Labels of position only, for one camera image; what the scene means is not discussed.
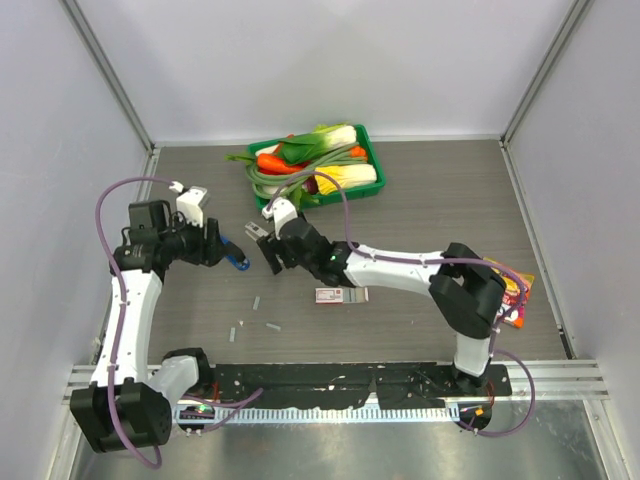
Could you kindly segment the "beige stapler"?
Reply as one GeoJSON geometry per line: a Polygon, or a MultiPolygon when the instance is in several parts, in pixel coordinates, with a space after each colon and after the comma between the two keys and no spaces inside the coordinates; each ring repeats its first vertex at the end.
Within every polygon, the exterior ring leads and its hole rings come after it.
{"type": "Polygon", "coordinates": [[[268,232],[253,221],[247,222],[244,228],[245,234],[249,236],[256,244],[266,244],[273,239],[272,232],[268,232]]]}

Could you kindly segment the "blue stapler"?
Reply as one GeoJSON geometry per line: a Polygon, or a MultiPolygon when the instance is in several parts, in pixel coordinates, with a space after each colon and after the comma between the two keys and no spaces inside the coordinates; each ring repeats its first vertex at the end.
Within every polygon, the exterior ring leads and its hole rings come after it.
{"type": "Polygon", "coordinates": [[[249,258],[235,243],[225,236],[220,237],[224,246],[225,258],[239,271],[246,271],[250,268],[249,258]]]}

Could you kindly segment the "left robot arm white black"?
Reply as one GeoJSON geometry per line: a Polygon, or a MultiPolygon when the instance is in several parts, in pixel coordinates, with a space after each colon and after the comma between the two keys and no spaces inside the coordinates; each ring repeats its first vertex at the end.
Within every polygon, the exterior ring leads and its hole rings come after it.
{"type": "Polygon", "coordinates": [[[112,300],[101,357],[70,410],[97,453],[157,448],[170,435],[178,401],[205,397],[214,373],[200,347],[173,350],[148,370],[154,311],[172,262],[212,267],[225,255],[216,219],[201,225],[165,200],[133,203],[122,243],[113,252],[112,300]]]}

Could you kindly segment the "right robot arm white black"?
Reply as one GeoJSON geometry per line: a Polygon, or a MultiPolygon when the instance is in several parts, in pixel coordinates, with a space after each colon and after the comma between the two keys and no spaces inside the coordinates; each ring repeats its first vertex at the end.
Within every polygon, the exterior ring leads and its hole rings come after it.
{"type": "Polygon", "coordinates": [[[466,245],[409,254],[331,242],[302,216],[286,221],[279,231],[257,225],[246,230],[255,236],[273,274],[301,267],[329,288],[384,287],[429,297],[456,334],[453,386],[472,395],[487,384],[492,332],[506,283],[466,245]]]}

